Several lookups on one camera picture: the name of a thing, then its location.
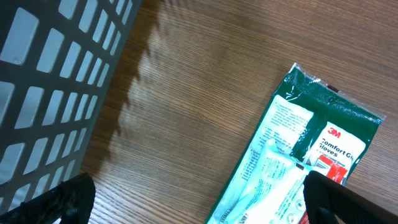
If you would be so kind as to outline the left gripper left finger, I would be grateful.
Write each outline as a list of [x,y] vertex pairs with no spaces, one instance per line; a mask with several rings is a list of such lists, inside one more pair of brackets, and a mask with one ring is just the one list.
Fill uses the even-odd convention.
[[41,224],[59,219],[61,224],[87,224],[95,193],[93,179],[82,173],[2,214],[1,223]]

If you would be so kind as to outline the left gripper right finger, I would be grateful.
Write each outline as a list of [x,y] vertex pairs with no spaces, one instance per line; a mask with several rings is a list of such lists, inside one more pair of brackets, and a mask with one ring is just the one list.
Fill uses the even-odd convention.
[[372,203],[317,171],[311,171],[304,182],[304,200],[310,224],[391,223],[397,215]]

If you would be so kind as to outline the green 3M gloves package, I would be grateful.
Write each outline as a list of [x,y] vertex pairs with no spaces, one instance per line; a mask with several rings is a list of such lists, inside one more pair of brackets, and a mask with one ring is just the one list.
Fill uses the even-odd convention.
[[307,223],[311,171],[345,185],[384,116],[295,63],[265,108],[208,223]]

